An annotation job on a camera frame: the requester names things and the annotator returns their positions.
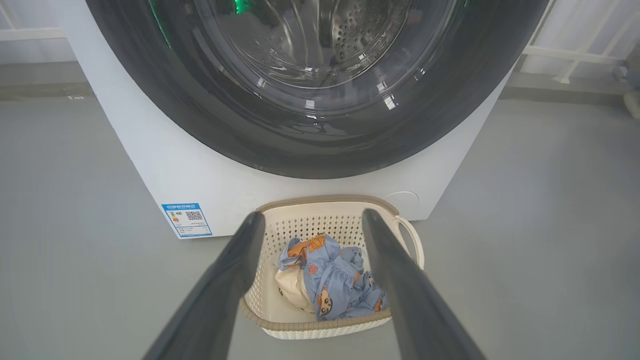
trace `concrete floor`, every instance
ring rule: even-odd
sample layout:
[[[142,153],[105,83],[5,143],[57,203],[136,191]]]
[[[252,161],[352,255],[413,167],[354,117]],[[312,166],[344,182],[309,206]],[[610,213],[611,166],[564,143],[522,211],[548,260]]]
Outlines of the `concrete floor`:
[[[432,216],[426,270],[488,359],[640,357],[640,123],[499,101]],[[179,241],[97,101],[0,103],[0,359],[137,359],[226,238]],[[393,325],[229,359],[398,359]]]

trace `white plastic basket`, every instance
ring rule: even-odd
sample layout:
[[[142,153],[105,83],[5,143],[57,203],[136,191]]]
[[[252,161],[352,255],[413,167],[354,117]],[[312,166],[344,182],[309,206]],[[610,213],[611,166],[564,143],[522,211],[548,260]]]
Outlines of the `white plastic basket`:
[[[273,259],[294,236],[307,240],[326,233],[341,246],[362,248],[365,270],[370,270],[362,235],[362,211],[375,209],[407,250],[400,233],[403,225],[411,236],[415,261],[424,269],[424,253],[417,232],[398,210],[376,197],[350,195],[307,197],[266,204],[258,209],[265,217],[265,233],[258,268],[251,289],[240,301],[247,318],[255,320],[267,334],[278,339],[318,339],[351,334],[384,324],[389,309],[357,318],[317,322],[313,314],[294,307],[278,292]]]

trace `white cloth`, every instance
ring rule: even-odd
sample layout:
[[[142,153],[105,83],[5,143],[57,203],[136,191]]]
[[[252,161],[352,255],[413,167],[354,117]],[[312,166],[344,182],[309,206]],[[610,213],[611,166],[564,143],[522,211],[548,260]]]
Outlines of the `white cloth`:
[[[280,293],[295,307],[314,313],[314,306],[305,286],[305,273],[300,266],[292,266],[285,271],[278,270],[276,282]]]

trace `white railing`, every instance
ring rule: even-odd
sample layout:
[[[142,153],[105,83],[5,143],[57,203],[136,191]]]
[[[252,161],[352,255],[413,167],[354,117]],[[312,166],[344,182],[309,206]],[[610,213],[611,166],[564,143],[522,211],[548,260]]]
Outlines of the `white railing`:
[[[628,16],[627,19],[621,24],[618,28],[615,35],[611,38],[605,50],[600,54],[589,53],[589,48],[593,45],[593,42],[596,40],[600,32],[603,30],[607,21],[609,21],[611,14],[614,12],[616,7],[619,5],[620,0],[608,0],[609,4],[607,6],[606,11],[602,14],[602,17],[594,24],[592,28],[587,31],[588,36],[584,37],[578,44],[576,50],[562,50],[553,48],[555,45],[560,43],[564,36],[566,36],[566,32],[573,28],[577,17],[579,16],[579,12],[575,11],[567,18],[563,31],[564,33],[558,34],[558,37],[553,41],[550,47],[541,47],[533,45],[536,37],[539,35],[542,27],[545,25],[545,22],[548,19],[549,12],[552,11],[553,5],[556,0],[550,0],[545,10],[540,23],[536,27],[536,31],[533,36],[529,40],[529,43],[525,47],[523,54],[526,55],[536,55],[536,56],[544,56],[547,58],[557,58],[564,60],[573,60],[568,65],[564,66],[562,71],[554,77],[554,79],[560,83],[568,84],[570,83],[569,77],[573,74],[573,71],[578,67],[578,64],[581,62],[586,63],[599,63],[605,65],[623,65],[625,60],[623,58],[617,58],[611,56],[611,51],[618,44],[622,36],[629,30],[629,27],[633,24],[634,21],[640,19],[640,11],[635,14]],[[578,3],[578,8],[584,5],[585,2]]]
[[[0,13],[4,17],[9,30],[0,30],[0,42],[17,40],[37,40],[48,38],[66,38],[61,28],[26,29],[20,26],[20,22],[13,16],[5,0],[0,0]]]

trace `washing machine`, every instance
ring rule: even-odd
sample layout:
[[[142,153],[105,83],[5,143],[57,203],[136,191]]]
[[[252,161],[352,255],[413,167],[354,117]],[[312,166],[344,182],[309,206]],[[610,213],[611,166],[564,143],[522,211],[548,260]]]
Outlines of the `washing machine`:
[[[314,195],[427,218],[547,3],[51,1],[178,238]]]

